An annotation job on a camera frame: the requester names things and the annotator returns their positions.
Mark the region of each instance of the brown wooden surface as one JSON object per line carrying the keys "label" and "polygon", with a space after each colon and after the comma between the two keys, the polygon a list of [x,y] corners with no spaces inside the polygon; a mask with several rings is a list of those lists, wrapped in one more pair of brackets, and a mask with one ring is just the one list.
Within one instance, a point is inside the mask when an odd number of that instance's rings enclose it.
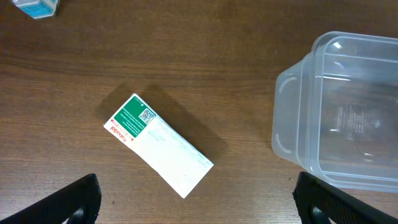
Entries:
{"label": "brown wooden surface", "polygon": [[[330,30],[398,37],[396,0],[0,2],[0,219],[89,173],[98,223],[299,223],[271,149],[278,74]],[[103,127],[140,94],[215,166],[186,199]],[[398,217],[398,194],[347,190]]]}

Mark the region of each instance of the green label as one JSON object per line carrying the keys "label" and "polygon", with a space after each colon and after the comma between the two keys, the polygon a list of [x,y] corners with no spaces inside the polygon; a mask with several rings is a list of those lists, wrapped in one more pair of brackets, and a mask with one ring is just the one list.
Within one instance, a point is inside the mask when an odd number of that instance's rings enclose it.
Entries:
{"label": "green label", "polygon": [[114,119],[135,138],[155,117],[156,114],[134,96]]}

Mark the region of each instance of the clear plastic bin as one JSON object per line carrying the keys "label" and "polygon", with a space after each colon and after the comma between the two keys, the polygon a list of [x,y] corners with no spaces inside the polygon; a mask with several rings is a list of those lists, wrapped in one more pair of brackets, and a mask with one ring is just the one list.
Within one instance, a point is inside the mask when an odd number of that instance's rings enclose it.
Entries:
{"label": "clear plastic bin", "polygon": [[398,39],[343,32],[278,76],[272,148],[341,188],[398,192]]}

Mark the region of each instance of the wooden table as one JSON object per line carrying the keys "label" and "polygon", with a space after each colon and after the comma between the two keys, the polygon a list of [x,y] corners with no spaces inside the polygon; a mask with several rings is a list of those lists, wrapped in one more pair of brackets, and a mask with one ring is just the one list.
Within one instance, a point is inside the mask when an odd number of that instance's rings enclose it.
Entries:
{"label": "wooden table", "polygon": [[[299,223],[275,80],[330,30],[398,37],[395,0],[0,3],[0,219],[89,173],[97,223]],[[186,199],[103,128],[133,92],[215,164]],[[398,194],[347,190],[398,217]]]}

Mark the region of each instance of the qr code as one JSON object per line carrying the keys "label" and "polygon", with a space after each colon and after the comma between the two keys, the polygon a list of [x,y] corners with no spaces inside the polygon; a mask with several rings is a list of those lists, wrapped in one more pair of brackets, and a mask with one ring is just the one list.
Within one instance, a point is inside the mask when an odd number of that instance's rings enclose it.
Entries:
{"label": "qr code", "polygon": [[152,111],[148,110],[148,108],[146,108],[140,115],[139,118],[145,122],[146,124],[149,124],[150,121],[152,121],[152,119],[155,118],[155,114],[152,113]]}

